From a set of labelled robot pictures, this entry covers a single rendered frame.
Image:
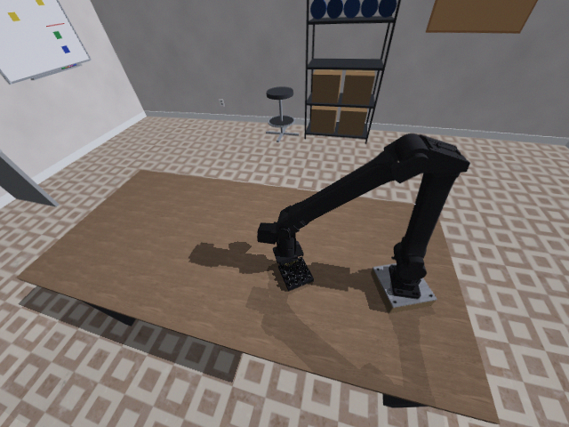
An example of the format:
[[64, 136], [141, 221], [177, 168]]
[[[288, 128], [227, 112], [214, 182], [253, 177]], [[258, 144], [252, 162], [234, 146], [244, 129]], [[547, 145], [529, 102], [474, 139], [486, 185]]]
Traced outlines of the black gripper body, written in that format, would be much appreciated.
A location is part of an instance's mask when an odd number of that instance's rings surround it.
[[278, 252], [277, 246], [273, 247], [273, 252], [274, 252], [274, 255], [276, 257], [276, 262], [279, 263], [280, 265], [283, 265], [283, 264], [286, 264], [289, 262], [295, 262], [298, 260], [299, 256], [304, 255], [299, 241], [296, 241], [293, 248], [290, 248], [290, 249], [283, 248], [280, 246], [280, 253]]

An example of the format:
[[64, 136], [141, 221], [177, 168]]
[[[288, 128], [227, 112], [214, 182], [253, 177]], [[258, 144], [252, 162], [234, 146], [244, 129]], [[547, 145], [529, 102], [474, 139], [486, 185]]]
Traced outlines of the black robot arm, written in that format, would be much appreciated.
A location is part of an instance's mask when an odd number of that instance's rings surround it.
[[277, 222], [262, 222], [257, 240], [276, 243], [279, 253], [280, 246], [293, 248], [295, 233], [317, 217], [387, 182], [402, 183], [423, 173], [407, 231], [402, 241], [394, 246], [395, 256], [391, 258], [397, 265], [389, 266], [393, 295], [419, 299], [418, 284], [427, 275], [423, 258], [430, 237], [456, 178], [467, 172], [469, 165], [455, 145], [408, 133], [352, 173], [300, 203], [287, 206], [280, 212]]

